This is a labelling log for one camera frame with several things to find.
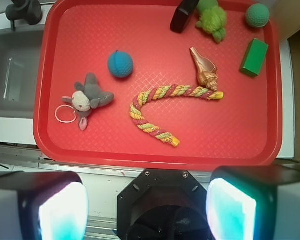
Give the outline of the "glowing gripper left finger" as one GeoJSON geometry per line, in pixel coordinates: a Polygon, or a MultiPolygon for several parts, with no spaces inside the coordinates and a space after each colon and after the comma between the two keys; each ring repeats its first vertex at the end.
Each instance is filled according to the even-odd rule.
{"type": "Polygon", "coordinates": [[[82,240],[88,191],[72,171],[0,171],[0,240],[82,240]]]}

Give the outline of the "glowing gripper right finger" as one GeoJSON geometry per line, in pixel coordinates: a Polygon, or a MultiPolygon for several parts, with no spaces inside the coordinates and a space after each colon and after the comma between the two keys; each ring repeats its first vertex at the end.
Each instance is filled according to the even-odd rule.
{"type": "Polygon", "coordinates": [[[216,240],[300,240],[300,165],[218,167],[206,214],[216,240]]]}

